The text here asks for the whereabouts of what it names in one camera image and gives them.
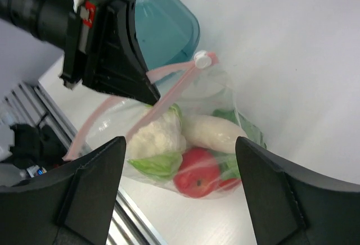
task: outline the white radish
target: white radish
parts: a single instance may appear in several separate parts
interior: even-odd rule
[[[235,153],[236,139],[248,137],[231,121],[206,115],[184,116],[182,134],[195,147],[224,153]]]

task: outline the white table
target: white table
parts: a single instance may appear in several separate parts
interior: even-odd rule
[[[238,80],[238,107],[269,149],[320,173],[360,183],[360,0],[181,0]],[[40,80],[76,128],[106,98]],[[334,139],[340,139],[342,145]],[[122,178],[120,185],[171,245],[256,244],[244,191],[186,199]]]

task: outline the ziploc bag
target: ziploc bag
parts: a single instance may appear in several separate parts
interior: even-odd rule
[[[239,136],[228,75],[214,53],[149,71],[161,82],[154,107],[109,97],[85,122],[65,159],[77,158],[84,141],[96,148],[125,135],[123,175],[191,198],[218,198],[241,184],[235,156]]]

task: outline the tomato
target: tomato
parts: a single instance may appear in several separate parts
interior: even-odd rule
[[[193,148],[182,157],[183,161],[174,177],[174,184],[180,193],[201,198],[218,188],[221,172],[211,153],[203,148]]]
[[[238,187],[241,184],[241,179],[227,179],[219,184],[221,190],[231,190]]]

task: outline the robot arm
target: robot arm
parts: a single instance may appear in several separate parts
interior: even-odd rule
[[[136,0],[0,0],[0,18],[64,50],[60,78],[154,105],[136,38]]]

